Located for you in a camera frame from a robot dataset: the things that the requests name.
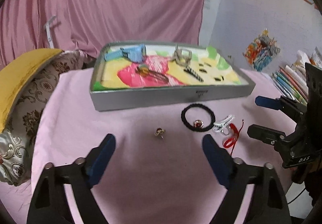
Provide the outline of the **white hair clip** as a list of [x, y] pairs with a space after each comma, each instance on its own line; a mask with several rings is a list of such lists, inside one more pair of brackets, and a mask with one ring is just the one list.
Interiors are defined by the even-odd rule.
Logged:
[[229, 134], [230, 123], [234, 120], [234, 115], [228, 115], [226, 118], [219, 120], [213, 124], [213, 131], [222, 133], [227, 136]]

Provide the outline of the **black hair comb clip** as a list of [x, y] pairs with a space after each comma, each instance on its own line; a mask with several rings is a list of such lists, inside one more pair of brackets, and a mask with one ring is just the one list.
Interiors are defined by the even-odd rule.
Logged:
[[204, 82], [204, 80], [192, 68], [186, 67], [186, 68], [183, 69], [183, 71], [185, 73], [188, 73], [189, 75], [191, 75], [195, 79], [197, 79], [199, 82], [201, 82], [201, 83]]

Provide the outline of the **blue kids watch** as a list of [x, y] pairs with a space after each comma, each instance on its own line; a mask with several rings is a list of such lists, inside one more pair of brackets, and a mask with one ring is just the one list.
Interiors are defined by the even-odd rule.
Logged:
[[142, 64], [146, 60], [146, 46], [144, 44], [134, 45], [132, 47], [120, 48], [118, 51], [106, 53], [105, 61], [111, 61], [124, 58], [130, 62]]

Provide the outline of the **stack of books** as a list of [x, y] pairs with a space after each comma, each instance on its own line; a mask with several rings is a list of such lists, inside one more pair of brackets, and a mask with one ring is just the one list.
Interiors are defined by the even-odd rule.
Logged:
[[271, 78], [283, 96], [306, 106], [308, 86], [304, 74], [298, 68], [286, 65], [285, 67], [280, 66], [271, 74]]

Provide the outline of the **tissue pack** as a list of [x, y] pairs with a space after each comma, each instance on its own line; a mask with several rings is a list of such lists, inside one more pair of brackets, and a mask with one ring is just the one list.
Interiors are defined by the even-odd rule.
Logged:
[[318, 47], [315, 47], [311, 57], [308, 57], [308, 55], [303, 51], [297, 51], [296, 57], [297, 59], [293, 63], [293, 66], [299, 69], [302, 73], [305, 73], [306, 63], [312, 64], [313, 66], [321, 69], [322, 54]]

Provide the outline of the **colourful opera poster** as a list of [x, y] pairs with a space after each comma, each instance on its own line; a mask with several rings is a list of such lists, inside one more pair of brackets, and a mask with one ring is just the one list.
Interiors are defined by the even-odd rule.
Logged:
[[243, 56], [254, 70], [261, 72], [280, 52], [275, 38], [270, 38], [268, 30], [265, 29], [248, 45]]

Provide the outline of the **pink bed sheet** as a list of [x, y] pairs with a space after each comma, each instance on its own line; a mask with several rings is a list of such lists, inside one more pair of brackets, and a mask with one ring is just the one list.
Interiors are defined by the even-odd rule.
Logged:
[[14, 221], [26, 222], [46, 163], [70, 164], [112, 133], [115, 153], [92, 190], [110, 223], [209, 223], [226, 190], [203, 153], [202, 133], [181, 121], [185, 106], [98, 112], [89, 91], [92, 72], [60, 76], [41, 116], [31, 180], [1, 183], [1, 201]]

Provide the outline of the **cartoon towel liner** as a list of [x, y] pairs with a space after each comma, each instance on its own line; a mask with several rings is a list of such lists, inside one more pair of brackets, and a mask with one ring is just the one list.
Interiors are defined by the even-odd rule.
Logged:
[[146, 45], [146, 60], [142, 64], [133, 63], [124, 58], [104, 60], [106, 53], [127, 47], [105, 50], [91, 90], [242, 85], [240, 76], [217, 52], [215, 47], [208, 46], [205, 49], [200, 49], [178, 46], [192, 51], [192, 60], [187, 67], [192, 68], [204, 80], [203, 83], [185, 73], [184, 67], [171, 61], [175, 45]]

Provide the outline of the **floral patterned pillow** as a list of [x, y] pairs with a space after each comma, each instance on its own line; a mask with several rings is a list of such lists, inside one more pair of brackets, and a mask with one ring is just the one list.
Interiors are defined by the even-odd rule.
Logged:
[[42, 112], [62, 73], [83, 67], [86, 54], [66, 51], [38, 71], [25, 86], [1, 133], [1, 182], [19, 186], [31, 178], [35, 139]]

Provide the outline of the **yellow pillow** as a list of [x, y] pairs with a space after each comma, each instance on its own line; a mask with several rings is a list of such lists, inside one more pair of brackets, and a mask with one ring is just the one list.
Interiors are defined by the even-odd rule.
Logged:
[[27, 83], [62, 52], [55, 48], [34, 49], [20, 55], [1, 70], [1, 131]]

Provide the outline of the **white desk lamp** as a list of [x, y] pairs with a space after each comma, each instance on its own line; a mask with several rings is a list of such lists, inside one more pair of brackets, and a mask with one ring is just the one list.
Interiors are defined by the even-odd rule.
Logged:
[[47, 42], [50, 48], [54, 48], [54, 42], [51, 34], [51, 24], [56, 19], [56, 15], [52, 15], [51, 18], [44, 24], [44, 30], [46, 31]]

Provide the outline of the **pink curtain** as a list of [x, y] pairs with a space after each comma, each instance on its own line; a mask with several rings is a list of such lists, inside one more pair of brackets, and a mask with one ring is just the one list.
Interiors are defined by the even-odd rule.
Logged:
[[5, 0], [1, 6], [1, 66], [53, 44], [97, 57], [115, 41], [198, 43], [204, 0]]

